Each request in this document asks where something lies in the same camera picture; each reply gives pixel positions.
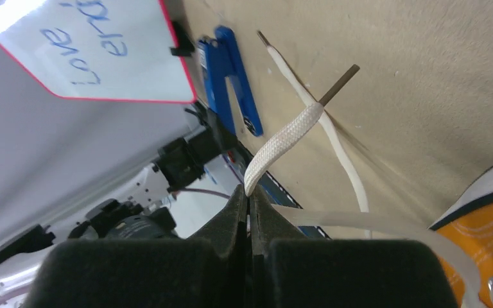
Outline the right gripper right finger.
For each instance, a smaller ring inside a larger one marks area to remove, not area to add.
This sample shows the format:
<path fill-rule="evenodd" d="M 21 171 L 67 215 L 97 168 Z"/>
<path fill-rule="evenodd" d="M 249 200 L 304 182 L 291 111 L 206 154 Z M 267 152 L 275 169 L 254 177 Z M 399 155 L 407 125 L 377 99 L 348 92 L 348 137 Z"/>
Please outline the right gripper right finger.
<path fill-rule="evenodd" d="M 316 239 L 248 199 L 254 307 L 456 307 L 436 255 L 410 240 Z"/>

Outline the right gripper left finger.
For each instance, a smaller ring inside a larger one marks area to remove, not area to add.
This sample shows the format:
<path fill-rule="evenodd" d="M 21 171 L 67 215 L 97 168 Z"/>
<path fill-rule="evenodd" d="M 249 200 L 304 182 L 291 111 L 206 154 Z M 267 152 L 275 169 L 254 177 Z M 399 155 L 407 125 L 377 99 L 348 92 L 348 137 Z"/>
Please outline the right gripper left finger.
<path fill-rule="evenodd" d="M 243 307 L 247 197 L 187 239 L 70 239 L 38 270 L 25 307 Z"/>

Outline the white shoelace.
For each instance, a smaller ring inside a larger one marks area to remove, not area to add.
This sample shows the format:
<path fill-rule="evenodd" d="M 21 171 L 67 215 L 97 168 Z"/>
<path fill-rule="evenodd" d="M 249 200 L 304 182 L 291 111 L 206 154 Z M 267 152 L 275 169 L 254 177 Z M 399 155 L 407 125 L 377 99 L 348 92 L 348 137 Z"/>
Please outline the white shoelace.
<path fill-rule="evenodd" d="M 373 232 L 411 239 L 425 244 L 439 257 L 443 258 L 459 274 L 464 284 L 462 307 L 483 307 L 479 292 L 481 290 L 480 271 L 474 261 L 456 244 L 432 230 L 412 223 L 394 221 L 370 212 L 367 196 L 354 165 L 338 144 L 336 130 L 324 110 L 327 99 L 316 100 L 310 95 L 302 82 L 295 76 L 283 56 L 274 48 L 261 31 L 257 35 L 265 45 L 269 55 L 279 68 L 281 74 L 295 89 L 305 104 L 305 109 L 294 120 L 273 135 L 254 155 L 244 177 L 244 192 L 251 196 L 255 185 L 269 167 L 287 153 L 303 138 L 312 127 L 321 124 L 326 132 L 338 160 L 342 164 L 356 192 L 359 212 L 320 212 L 290 209 L 275 205 L 274 209 L 294 226 L 349 227 L 363 230 L 366 239 L 371 239 Z"/>

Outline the orange canvas sneaker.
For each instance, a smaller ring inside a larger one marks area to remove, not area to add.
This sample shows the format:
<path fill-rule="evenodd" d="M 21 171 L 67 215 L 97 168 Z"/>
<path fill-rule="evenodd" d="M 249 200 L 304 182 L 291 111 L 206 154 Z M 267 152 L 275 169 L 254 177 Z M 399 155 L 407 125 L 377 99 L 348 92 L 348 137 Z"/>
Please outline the orange canvas sneaker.
<path fill-rule="evenodd" d="M 475 179 L 430 229 L 471 257 L 480 272 L 480 301 L 484 307 L 493 307 L 493 166 Z"/>

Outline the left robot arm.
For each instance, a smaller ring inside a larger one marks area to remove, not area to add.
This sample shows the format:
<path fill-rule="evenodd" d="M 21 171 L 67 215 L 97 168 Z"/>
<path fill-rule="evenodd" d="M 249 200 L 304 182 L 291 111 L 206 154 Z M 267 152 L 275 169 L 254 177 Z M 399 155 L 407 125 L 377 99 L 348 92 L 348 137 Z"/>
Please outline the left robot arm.
<path fill-rule="evenodd" d="M 123 229 L 134 236 L 171 233 L 176 223 L 165 204 L 172 194 L 186 190 L 207 172 L 208 163 L 237 143 L 236 135 L 227 129 L 208 126 L 192 137 L 175 139 L 108 198 L 67 218 L 63 228 L 57 223 L 34 225 L 5 242 L 0 246 L 0 305 L 29 287 L 59 234 L 70 239 L 103 239 L 126 238 Z"/>

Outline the blue black stapler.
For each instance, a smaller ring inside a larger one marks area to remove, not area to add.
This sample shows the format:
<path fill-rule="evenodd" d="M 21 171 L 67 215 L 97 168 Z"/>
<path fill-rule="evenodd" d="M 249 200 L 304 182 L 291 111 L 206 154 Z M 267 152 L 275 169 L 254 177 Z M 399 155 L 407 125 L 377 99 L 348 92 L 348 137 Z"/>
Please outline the blue black stapler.
<path fill-rule="evenodd" d="M 197 52 L 209 109 L 235 134 L 227 87 L 231 84 L 246 128 L 253 136 L 262 136 L 263 126 L 234 32 L 217 26 L 213 37 L 204 36 L 197 41 Z"/>

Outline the small black clip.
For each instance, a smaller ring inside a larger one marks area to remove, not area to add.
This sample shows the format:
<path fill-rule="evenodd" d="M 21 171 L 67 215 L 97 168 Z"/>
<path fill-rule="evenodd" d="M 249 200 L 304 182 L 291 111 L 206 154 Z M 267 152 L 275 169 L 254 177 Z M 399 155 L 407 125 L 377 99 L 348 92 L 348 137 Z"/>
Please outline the small black clip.
<path fill-rule="evenodd" d="M 176 57 L 192 57 L 192 54 L 195 52 L 195 47 L 191 39 L 189 38 L 186 30 L 178 21 L 173 21 L 171 25 L 175 32 L 177 43 L 175 47 L 171 47 L 169 49 L 170 53 Z"/>

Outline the pink framed whiteboard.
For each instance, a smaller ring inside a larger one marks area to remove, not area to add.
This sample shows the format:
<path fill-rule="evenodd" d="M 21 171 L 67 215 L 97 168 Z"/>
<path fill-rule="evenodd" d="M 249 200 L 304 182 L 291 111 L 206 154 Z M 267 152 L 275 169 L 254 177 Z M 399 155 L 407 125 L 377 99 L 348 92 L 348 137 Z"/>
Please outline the pink framed whiteboard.
<path fill-rule="evenodd" d="M 163 1 L 0 1 L 0 47 L 67 99 L 190 104 Z"/>

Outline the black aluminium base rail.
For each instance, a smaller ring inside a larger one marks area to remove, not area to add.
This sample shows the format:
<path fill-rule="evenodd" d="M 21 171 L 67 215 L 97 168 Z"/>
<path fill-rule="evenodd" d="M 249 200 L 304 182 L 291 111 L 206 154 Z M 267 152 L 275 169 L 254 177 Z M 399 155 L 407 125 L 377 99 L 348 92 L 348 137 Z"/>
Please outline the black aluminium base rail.
<path fill-rule="evenodd" d="M 225 151 L 222 158 L 227 167 L 233 172 L 237 181 L 244 184 L 244 174 L 247 168 L 247 162 L 253 158 L 242 144 L 239 144 L 231 150 Z M 292 197 L 292 195 L 275 179 L 273 175 L 266 172 L 258 181 L 258 185 L 262 187 L 265 195 L 271 203 L 291 207 L 294 209 L 302 209 L 301 205 Z M 317 226 L 299 226 L 298 229 L 306 236 L 317 239 L 330 239 L 328 234 Z"/>

